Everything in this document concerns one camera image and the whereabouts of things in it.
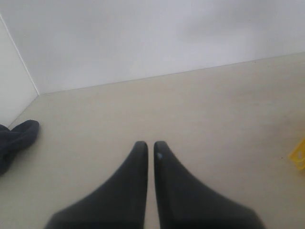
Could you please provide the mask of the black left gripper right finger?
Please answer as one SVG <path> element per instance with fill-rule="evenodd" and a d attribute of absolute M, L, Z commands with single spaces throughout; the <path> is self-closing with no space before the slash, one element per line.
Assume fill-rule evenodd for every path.
<path fill-rule="evenodd" d="M 165 141 L 154 143 L 154 182 L 162 229 L 262 229 L 256 212 L 193 176 Z"/>

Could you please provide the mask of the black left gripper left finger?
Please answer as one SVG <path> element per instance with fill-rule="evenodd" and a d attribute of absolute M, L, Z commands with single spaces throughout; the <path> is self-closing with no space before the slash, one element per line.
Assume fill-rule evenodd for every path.
<path fill-rule="evenodd" d="M 55 213 L 47 229 L 142 229 L 148 186 L 148 146 L 134 144 L 115 173 L 94 192 Z"/>

